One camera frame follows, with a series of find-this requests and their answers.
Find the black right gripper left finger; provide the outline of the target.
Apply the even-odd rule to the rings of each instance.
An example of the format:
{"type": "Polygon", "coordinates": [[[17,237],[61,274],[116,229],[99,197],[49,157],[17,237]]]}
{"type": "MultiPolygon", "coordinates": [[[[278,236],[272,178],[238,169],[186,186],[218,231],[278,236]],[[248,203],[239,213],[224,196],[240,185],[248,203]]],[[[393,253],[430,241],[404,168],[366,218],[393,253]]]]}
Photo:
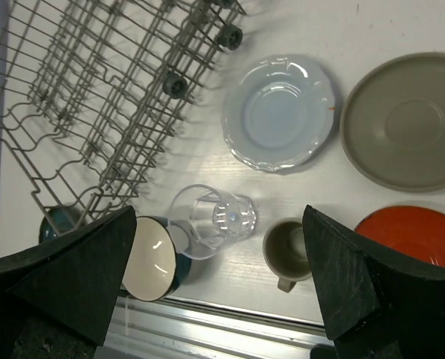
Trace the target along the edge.
{"type": "Polygon", "coordinates": [[[0,358],[93,358],[135,238],[126,206],[0,258],[0,358]]]}

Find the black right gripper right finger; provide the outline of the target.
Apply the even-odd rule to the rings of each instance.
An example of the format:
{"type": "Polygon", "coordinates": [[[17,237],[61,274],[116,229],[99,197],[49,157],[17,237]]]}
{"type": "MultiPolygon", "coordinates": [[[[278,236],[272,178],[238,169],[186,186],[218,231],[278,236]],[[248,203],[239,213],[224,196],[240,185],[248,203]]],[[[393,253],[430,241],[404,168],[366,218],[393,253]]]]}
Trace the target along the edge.
{"type": "Polygon", "coordinates": [[[312,206],[302,224],[325,332],[339,358],[445,358],[445,268],[312,206]]]}

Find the grey ceramic mug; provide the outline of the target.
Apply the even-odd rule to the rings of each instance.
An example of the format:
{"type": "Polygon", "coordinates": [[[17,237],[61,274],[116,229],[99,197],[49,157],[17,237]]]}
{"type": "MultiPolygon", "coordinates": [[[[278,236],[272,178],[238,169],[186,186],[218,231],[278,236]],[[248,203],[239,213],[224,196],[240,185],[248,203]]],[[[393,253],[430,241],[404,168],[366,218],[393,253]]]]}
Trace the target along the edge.
{"type": "Polygon", "coordinates": [[[266,265],[277,275],[277,288],[289,293],[312,274],[305,248],[302,220],[285,218],[273,223],[263,238],[266,265]]]}

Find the teal bowl cream inside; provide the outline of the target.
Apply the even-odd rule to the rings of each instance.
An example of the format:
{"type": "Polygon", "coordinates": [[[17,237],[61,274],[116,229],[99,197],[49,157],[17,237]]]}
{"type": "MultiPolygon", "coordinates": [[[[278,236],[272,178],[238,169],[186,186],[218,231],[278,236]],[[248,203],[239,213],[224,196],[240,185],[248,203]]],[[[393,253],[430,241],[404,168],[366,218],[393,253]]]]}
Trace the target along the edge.
{"type": "Polygon", "coordinates": [[[139,217],[122,284],[140,301],[158,301],[180,287],[191,259],[177,253],[164,218],[139,217]]]}

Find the clear drinking glass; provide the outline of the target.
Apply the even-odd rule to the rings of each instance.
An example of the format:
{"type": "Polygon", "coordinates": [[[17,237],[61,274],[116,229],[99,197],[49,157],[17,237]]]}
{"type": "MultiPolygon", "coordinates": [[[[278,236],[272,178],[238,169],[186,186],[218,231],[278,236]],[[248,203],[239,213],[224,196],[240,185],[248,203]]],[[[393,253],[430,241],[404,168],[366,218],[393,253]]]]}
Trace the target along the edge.
{"type": "Polygon", "coordinates": [[[207,260],[251,237],[257,225],[253,201],[204,184],[183,188],[168,211],[168,231],[178,252],[207,260]]]}

